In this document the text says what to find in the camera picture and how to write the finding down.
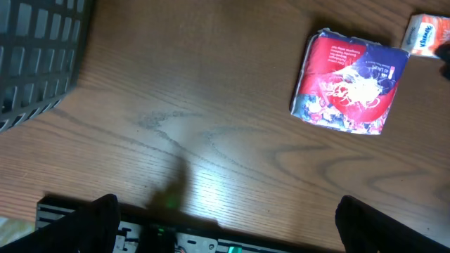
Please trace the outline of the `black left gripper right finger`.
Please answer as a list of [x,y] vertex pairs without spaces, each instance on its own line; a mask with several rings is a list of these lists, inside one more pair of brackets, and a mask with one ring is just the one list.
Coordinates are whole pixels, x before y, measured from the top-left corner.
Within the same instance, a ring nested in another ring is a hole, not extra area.
[[350,195],[337,206],[335,224],[346,252],[449,253],[448,247]]

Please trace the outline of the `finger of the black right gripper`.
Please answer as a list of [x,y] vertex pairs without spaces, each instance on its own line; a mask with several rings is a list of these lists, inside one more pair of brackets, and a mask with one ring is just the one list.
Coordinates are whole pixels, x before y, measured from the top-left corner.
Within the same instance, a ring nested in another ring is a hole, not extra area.
[[450,80],[450,43],[446,42],[440,45],[435,50],[435,55],[444,63],[440,69],[441,75],[445,79]]

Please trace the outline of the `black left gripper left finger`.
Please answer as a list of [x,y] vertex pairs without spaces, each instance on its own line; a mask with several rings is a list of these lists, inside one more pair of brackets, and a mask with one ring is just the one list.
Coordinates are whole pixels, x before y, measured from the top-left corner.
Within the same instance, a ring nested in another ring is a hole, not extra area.
[[1,253],[112,253],[120,224],[117,197],[107,194],[1,247]]

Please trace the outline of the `orange Kleenex tissue pack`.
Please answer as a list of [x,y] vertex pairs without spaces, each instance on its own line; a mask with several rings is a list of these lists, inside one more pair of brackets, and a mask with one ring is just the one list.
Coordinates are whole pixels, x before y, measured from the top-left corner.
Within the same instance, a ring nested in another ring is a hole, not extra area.
[[444,16],[412,15],[401,48],[412,55],[437,58],[435,51],[449,42],[449,18]]

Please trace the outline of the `red purple pad package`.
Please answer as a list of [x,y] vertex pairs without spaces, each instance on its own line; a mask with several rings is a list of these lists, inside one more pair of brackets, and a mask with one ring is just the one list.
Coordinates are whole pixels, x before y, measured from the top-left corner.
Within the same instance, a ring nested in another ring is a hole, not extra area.
[[290,113],[319,127],[379,135],[409,58],[400,48],[319,30],[308,41]]

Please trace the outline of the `dark grey plastic basket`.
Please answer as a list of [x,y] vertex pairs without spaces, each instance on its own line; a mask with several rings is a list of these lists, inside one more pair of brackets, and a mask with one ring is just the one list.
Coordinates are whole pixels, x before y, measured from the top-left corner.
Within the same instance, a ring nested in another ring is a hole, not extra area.
[[1,131],[77,85],[94,0],[1,0]]

